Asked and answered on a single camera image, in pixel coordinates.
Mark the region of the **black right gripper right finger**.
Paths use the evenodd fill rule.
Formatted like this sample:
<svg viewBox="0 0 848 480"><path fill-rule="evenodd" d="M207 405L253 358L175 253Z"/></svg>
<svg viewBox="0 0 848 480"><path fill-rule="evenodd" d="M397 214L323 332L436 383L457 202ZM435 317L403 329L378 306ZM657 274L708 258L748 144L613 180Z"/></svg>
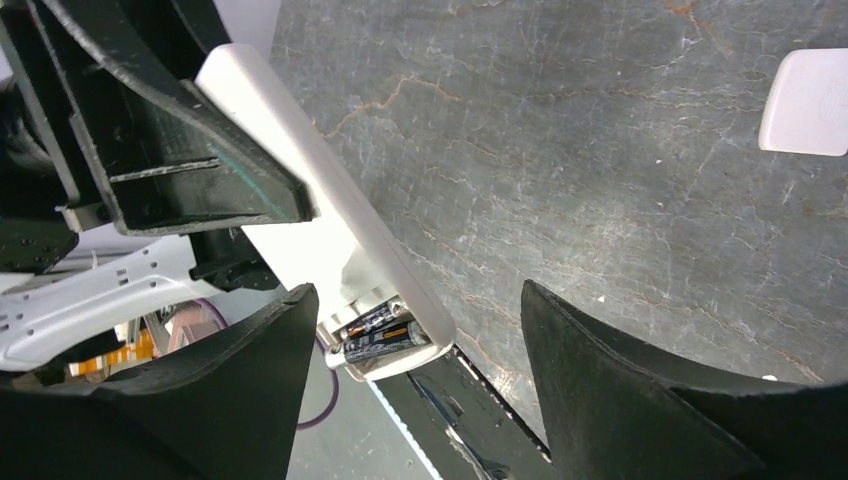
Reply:
<svg viewBox="0 0 848 480"><path fill-rule="evenodd" d="M522 332L562 479L843 479L847 386L658 348L528 280Z"/></svg>

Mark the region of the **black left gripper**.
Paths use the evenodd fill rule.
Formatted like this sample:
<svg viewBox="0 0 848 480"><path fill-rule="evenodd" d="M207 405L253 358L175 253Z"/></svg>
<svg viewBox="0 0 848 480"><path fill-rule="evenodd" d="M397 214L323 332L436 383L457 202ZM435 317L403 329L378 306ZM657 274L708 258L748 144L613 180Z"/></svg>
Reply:
<svg viewBox="0 0 848 480"><path fill-rule="evenodd" d="M300 223L305 184L199 88L230 40L211 1L4 1L1 271L46 273L81 233Z"/></svg>

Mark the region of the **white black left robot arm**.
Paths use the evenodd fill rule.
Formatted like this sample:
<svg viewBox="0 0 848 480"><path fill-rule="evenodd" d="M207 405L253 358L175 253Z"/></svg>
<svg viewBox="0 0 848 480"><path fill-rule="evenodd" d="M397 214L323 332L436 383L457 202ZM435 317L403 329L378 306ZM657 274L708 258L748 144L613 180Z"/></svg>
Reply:
<svg viewBox="0 0 848 480"><path fill-rule="evenodd" d="M307 185L200 87L212 1L1 5L1 374L86 360L115 327L277 282L245 228Z"/></svg>

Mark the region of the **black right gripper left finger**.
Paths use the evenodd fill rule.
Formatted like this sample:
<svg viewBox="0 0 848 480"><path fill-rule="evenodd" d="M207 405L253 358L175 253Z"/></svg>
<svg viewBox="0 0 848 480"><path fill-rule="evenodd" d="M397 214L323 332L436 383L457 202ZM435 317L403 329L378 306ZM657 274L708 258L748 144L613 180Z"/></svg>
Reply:
<svg viewBox="0 0 848 480"><path fill-rule="evenodd" d="M315 339L304 284L94 384L1 391L5 479L282 479Z"/></svg>

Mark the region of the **white battery compartment cover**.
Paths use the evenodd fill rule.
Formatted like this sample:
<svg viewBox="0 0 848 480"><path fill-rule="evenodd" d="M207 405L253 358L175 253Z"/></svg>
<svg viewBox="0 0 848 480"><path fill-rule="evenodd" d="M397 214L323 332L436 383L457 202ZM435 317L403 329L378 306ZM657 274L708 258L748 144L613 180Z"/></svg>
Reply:
<svg viewBox="0 0 848 480"><path fill-rule="evenodd" d="M799 49L780 63L758 136L764 151L847 154L847 50Z"/></svg>

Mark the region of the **black AAA battery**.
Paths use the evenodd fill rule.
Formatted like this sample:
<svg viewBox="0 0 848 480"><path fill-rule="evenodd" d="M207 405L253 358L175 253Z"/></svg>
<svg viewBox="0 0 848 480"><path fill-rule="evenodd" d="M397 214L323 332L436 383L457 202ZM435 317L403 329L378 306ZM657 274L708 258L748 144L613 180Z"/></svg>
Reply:
<svg viewBox="0 0 848 480"><path fill-rule="evenodd" d="M407 311L406 303L399 297L394 297L346 325L340 331L340 336L342 339L348 340L376 332L398 320Z"/></svg>
<svg viewBox="0 0 848 480"><path fill-rule="evenodd" d="M418 322L408 320L328 347L325 363L335 370L430 343Z"/></svg>

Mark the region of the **white remote control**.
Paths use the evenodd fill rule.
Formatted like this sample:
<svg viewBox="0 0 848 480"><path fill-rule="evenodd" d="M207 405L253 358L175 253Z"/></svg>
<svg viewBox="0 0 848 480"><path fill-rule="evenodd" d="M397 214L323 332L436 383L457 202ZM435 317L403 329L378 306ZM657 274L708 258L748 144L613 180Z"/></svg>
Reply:
<svg viewBox="0 0 848 480"><path fill-rule="evenodd" d="M250 45L218 46L195 83L305 184L313 219L243 231L283 286L314 285L316 333L326 348L326 365L357 381L376 381L449 352L456 339L454 319L266 59ZM349 362L340 346L346 327L390 303L405 305L399 320L418 324L419 342Z"/></svg>

